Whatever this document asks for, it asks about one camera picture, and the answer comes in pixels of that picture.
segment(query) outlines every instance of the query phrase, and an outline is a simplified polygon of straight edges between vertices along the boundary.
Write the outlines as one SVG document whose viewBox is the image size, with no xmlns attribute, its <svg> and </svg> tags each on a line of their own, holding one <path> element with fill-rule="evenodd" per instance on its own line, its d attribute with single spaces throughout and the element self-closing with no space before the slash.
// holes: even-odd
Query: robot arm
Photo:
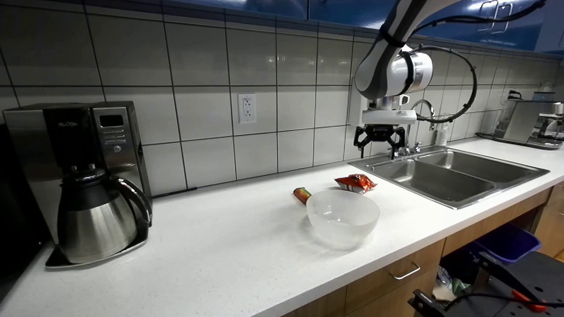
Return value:
<svg viewBox="0 0 564 317">
<path fill-rule="evenodd" d="M 405 40 L 423 19 L 455 1 L 398 0 L 356 70 L 356 90 L 368 100 L 423 90 L 432 77 L 432 60 L 409 49 Z"/>
<path fill-rule="evenodd" d="M 405 130 L 397 125 L 414 123 L 416 112 L 393 109 L 390 104 L 402 93 L 423 90 L 434 68 L 430 56 L 412 51 L 405 40 L 423 19 L 455 1 L 458 0 L 398 0 L 381 26 L 354 75 L 356 90 L 368 98 L 368 111 L 361 114 L 365 126 L 358 126 L 354 134 L 354 146 L 361 153 L 370 141 L 388 141 L 391 155 L 405 146 Z"/>
</svg>

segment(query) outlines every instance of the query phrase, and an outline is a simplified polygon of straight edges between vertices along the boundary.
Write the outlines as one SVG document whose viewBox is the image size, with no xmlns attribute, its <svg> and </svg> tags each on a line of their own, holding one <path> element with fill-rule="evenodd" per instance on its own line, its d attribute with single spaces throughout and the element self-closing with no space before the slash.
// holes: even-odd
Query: white bowl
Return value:
<svg viewBox="0 0 564 317">
<path fill-rule="evenodd" d="M 379 208 L 354 192 L 326 190 L 307 200 L 307 215 L 315 236 L 335 246 L 358 246 L 372 232 Z"/>
</svg>

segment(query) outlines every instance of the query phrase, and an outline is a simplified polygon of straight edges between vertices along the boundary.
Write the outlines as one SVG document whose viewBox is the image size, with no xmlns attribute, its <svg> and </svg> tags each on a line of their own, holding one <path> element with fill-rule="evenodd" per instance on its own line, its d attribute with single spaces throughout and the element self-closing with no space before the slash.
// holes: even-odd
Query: white countertop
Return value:
<svg viewBox="0 0 564 317">
<path fill-rule="evenodd" d="M 312 239 L 293 188 L 312 193 L 337 176 L 331 165 L 157 199 L 150 241 L 102 266 L 46 271 L 33 260 L 0 315 L 280 315 L 439 241 L 564 179 L 564 149 L 469 141 L 453 148 L 550 169 L 520 186 L 449 209 L 372 178 L 381 218 L 365 244 L 333 250 Z"/>
</svg>

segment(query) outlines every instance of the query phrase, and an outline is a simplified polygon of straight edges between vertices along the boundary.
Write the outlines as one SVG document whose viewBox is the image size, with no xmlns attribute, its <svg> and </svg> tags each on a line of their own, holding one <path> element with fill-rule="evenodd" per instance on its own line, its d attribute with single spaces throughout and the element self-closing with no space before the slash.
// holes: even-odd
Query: sink basin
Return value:
<svg viewBox="0 0 564 317">
<path fill-rule="evenodd" d="M 446 148 L 388 162 L 360 160 L 353 165 L 451 208 L 464 208 L 548 172 Z"/>
<path fill-rule="evenodd" d="M 455 149 L 432 151 L 428 156 L 421 156 L 419 162 L 492 181 L 497 188 L 515 186 L 548 172 L 546 169 L 494 160 Z"/>
</svg>

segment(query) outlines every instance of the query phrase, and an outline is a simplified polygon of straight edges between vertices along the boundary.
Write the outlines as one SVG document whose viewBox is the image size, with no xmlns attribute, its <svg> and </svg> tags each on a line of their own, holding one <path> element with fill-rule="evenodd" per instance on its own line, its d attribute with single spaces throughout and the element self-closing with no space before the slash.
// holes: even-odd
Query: carafe handle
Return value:
<svg viewBox="0 0 564 317">
<path fill-rule="evenodd" d="M 146 227 L 152 225 L 152 211 L 150 211 L 150 204 L 146 200 L 146 197 L 143 195 L 143 192 L 129 179 L 123 178 L 116 178 L 118 188 L 122 192 L 122 195 L 127 200 L 132 200 L 143 215 L 137 215 L 137 218 L 143 218 Z"/>
</svg>

